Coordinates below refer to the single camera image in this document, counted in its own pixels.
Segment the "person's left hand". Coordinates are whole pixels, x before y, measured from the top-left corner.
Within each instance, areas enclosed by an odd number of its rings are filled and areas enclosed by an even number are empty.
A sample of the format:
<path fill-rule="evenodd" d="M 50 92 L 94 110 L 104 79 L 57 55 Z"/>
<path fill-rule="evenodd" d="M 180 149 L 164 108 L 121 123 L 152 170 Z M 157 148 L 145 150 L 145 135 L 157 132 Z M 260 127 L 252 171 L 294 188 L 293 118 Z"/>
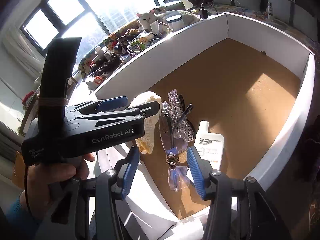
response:
<path fill-rule="evenodd" d="M 49 185 L 73 177 L 81 180 L 86 179 L 89 175 L 87 161 L 95 161 L 94 154 L 83 155 L 78 168 L 68 163 L 50 166 L 39 164 L 29 167 L 25 183 L 27 189 L 20 195 L 21 207 L 32 214 L 34 218 L 42 220 L 53 203 L 49 193 Z"/>

